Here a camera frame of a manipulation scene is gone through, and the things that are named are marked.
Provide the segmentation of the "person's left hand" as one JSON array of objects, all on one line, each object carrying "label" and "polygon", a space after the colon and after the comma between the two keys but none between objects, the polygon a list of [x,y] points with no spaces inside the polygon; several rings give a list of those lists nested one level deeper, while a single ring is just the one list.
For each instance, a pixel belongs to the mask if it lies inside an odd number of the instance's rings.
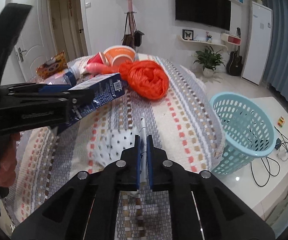
[{"label": "person's left hand", "polygon": [[7,144],[3,147],[0,159],[0,187],[10,187],[14,184],[17,165],[16,143],[20,139],[20,133],[11,134]]}]

